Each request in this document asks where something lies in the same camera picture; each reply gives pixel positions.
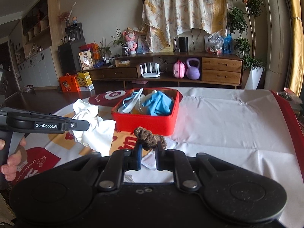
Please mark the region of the person's left hand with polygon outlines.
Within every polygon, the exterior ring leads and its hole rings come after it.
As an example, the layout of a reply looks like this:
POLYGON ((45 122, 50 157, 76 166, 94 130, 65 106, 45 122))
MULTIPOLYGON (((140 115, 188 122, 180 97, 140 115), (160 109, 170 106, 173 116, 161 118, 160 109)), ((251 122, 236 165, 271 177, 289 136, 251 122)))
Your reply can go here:
POLYGON ((26 146, 26 139, 23 137, 19 142, 17 150, 14 154, 8 157, 7 163, 1 165, 1 173, 4 175, 6 181, 13 181, 16 177, 17 167, 26 158, 24 147, 26 146))

